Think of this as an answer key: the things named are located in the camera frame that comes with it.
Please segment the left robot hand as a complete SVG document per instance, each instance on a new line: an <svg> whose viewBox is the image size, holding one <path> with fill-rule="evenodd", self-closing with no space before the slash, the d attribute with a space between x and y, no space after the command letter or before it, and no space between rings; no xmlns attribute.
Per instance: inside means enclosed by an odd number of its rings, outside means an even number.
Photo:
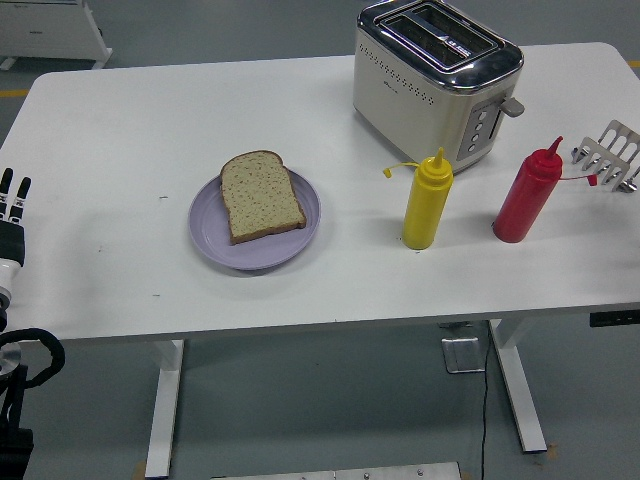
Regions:
<svg viewBox="0 0 640 480"><path fill-rule="evenodd" d="M13 170L6 168L1 177L1 307L6 309L12 299L12 286L25 261L25 231L22 226L25 202L31 179L24 177L12 202L9 201Z"/></svg>

